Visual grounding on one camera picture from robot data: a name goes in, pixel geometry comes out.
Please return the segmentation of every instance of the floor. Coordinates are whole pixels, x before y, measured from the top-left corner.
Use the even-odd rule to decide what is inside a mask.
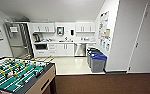
[[[55,82],[57,94],[150,94],[150,73],[57,75]]]
[[[56,75],[105,74],[104,72],[92,73],[87,57],[55,57],[52,62],[56,64]]]

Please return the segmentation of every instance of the countertop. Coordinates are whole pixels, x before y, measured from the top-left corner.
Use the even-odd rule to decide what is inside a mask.
[[[62,43],[66,43],[66,44],[73,44],[73,43],[96,43],[95,41],[73,41],[73,42],[59,42],[59,41],[51,41],[51,42],[46,42],[46,41],[42,41],[42,42],[35,42],[34,44],[62,44]]]

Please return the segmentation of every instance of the foosball table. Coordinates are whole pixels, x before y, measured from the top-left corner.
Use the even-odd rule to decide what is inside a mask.
[[[0,94],[42,94],[55,88],[55,64],[17,58],[0,58]]]

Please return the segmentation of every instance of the kitchen sink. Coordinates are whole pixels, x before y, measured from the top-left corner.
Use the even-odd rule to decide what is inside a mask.
[[[73,42],[72,40],[60,40],[59,42]]]

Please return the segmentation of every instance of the ceiling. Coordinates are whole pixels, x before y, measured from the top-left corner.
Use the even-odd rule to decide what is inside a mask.
[[[95,21],[105,0],[0,0],[0,10],[11,18],[31,21]]]

